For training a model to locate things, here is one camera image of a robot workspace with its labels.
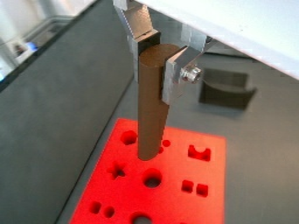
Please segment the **shape hole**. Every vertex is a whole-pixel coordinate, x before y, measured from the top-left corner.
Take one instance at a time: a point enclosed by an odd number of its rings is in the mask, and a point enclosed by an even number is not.
[[[208,186],[197,184],[196,194],[205,198],[208,196]]]
[[[143,181],[148,188],[156,188],[161,184],[161,180],[163,175],[156,169],[151,168],[144,172]]]
[[[120,141],[124,145],[133,144],[136,142],[136,133],[132,130],[125,131],[120,137]]]
[[[193,183],[189,180],[184,180],[181,182],[181,191],[187,193],[192,193]]]
[[[152,221],[148,217],[145,216],[137,216],[133,218],[133,224],[152,224]]]
[[[93,213],[97,214],[99,213],[99,209],[100,209],[100,203],[93,201],[89,205],[88,210]]]
[[[104,215],[107,218],[111,218],[115,215],[115,208],[112,206],[107,207],[105,211],[104,211]]]
[[[188,149],[188,157],[195,158],[203,161],[211,161],[211,149],[205,149],[204,151],[196,151],[193,145],[189,145]]]
[[[117,179],[117,177],[124,177],[127,175],[124,167],[124,164],[113,163],[113,166],[107,169],[107,172],[112,175],[112,179]]]
[[[171,141],[169,140],[163,140],[163,146],[169,147],[171,146]]]
[[[164,147],[160,147],[159,153],[161,154],[164,152]]]

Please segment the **square hole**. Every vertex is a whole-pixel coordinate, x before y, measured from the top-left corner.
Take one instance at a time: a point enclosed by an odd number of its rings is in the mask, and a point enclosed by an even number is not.
[[[184,180],[181,182],[181,191],[187,193],[192,193],[193,183],[189,180]]]

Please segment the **star-shaped hole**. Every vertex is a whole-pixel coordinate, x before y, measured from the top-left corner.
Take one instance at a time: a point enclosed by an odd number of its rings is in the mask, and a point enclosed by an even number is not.
[[[116,179],[117,177],[124,177],[127,174],[124,172],[124,164],[113,163],[112,167],[107,169],[107,172],[111,173],[112,179]]]

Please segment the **wooden block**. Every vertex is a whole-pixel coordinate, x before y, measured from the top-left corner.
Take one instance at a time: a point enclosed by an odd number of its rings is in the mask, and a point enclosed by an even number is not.
[[[159,152],[169,106],[161,101],[164,62],[176,45],[151,46],[139,57],[137,157],[149,160]]]

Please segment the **metal clamp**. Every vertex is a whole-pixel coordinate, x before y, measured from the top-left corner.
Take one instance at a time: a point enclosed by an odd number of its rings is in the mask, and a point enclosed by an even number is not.
[[[197,58],[216,43],[215,39],[185,24],[181,26],[181,40],[187,40],[189,45],[165,61],[163,101],[168,105],[173,104],[181,96],[185,81],[196,83],[200,79],[201,70],[197,68]]]

